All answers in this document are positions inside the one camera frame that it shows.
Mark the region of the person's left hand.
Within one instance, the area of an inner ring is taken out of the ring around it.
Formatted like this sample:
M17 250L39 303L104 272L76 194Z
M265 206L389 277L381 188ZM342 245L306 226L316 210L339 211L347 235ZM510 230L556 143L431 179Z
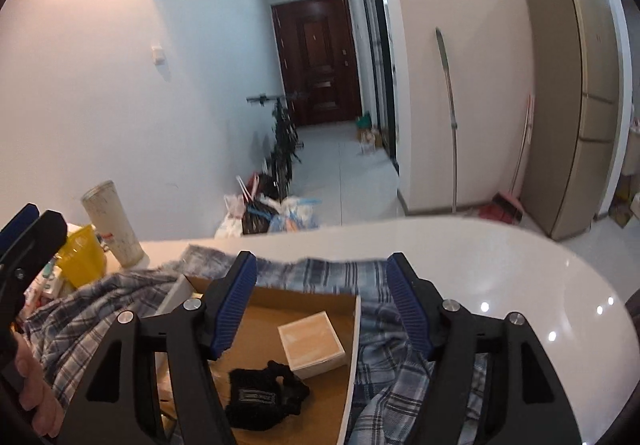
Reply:
M17 333L13 335L17 343L14 366L24 381L20 403L24 410L36 411L32 428L38 436L57 437L64 419L63 408L26 341Z

